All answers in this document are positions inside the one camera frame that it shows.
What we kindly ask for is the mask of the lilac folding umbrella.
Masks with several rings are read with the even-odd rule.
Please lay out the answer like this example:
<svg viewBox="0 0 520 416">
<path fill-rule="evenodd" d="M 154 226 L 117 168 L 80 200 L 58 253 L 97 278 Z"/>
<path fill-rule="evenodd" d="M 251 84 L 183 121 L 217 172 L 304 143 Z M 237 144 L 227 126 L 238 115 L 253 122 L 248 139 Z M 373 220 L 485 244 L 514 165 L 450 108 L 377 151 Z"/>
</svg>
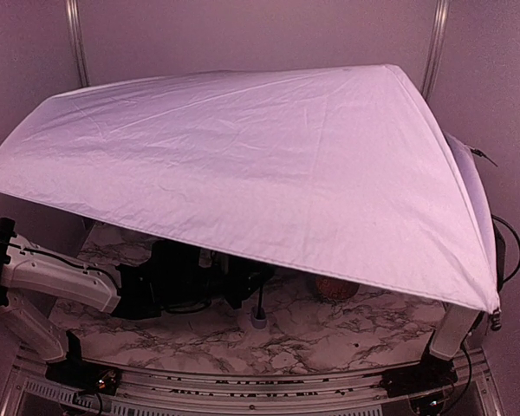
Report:
<svg viewBox="0 0 520 416">
<path fill-rule="evenodd" d="M 493 313 L 470 150 L 395 65 L 120 81 L 44 100 L 0 193 L 157 237 Z"/>
</svg>

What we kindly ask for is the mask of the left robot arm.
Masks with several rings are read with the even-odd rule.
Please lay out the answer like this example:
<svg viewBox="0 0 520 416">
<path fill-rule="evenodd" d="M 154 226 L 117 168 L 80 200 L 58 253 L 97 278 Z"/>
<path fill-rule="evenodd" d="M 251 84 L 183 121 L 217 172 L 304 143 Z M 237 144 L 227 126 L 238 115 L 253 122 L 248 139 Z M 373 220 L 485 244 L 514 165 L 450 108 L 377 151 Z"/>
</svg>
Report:
<svg viewBox="0 0 520 416">
<path fill-rule="evenodd" d="M 95 265 L 31 243 L 0 218 L 0 321 L 46 363 L 46 378 L 90 393 L 115 393 L 121 370 L 85 361 L 79 338 L 59 329 L 23 296 L 28 289 L 138 321 L 208 308 L 233 309 L 274 276 L 272 265 L 172 240 L 153 243 L 142 264 Z"/>
</svg>

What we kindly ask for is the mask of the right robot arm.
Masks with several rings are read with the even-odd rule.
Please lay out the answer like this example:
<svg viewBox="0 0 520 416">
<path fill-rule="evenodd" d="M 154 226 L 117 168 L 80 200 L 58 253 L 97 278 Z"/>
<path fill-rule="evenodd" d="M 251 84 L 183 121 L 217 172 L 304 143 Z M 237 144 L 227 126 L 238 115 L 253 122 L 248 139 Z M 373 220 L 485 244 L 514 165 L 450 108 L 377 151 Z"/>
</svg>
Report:
<svg viewBox="0 0 520 416">
<path fill-rule="evenodd" d="M 515 228 L 505 219 L 494 214 L 491 215 L 491 218 L 497 249 L 497 292 L 500 293 L 504 285 L 520 270 L 520 237 Z M 505 271 L 507 244 L 498 224 L 510 232 L 517 245 L 517 263 L 509 273 Z M 464 341 L 469 333 L 477 328 L 483 319 L 484 312 L 466 309 L 458 305 L 446 308 L 445 315 L 432 334 L 419 362 L 424 375 L 427 375 L 430 381 L 438 386 L 443 386 L 458 380 L 453 365 L 454 356 L 464 346 Z"/>
</svg>

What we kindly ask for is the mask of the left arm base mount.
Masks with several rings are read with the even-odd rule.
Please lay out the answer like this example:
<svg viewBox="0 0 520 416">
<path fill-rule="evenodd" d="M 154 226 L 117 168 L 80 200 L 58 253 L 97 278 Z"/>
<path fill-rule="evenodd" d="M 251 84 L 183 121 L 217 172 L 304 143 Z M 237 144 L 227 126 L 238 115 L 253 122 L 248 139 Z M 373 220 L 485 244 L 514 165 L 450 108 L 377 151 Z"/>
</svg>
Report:
<svg viewBox="0 0 520 416">
<path fill-rule="evenodd" d="M 65 386 L 77 388 L 86 393 L 115 395 L 122 372 L 117 367 L 102 366 L 83 362 L 74 364 L 67 361 L 48 364 L 45 377 Z"/>
</svg>

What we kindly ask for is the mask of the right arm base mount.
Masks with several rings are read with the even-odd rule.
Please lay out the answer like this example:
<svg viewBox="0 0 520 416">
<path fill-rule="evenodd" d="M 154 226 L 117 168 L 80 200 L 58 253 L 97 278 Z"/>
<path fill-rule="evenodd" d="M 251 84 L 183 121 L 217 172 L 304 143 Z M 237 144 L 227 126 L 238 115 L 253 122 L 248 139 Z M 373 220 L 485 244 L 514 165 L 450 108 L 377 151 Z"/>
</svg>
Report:
<svg viewBox="0 0 520 416">
<path fill-rule="evenodd" d="M 379 387 L 388 398 L 422 393 L 455 384 L 457 373 L 451 363 L 430 366 L 422 363 L 386 370 L 381 375 Z"/>
</svg>

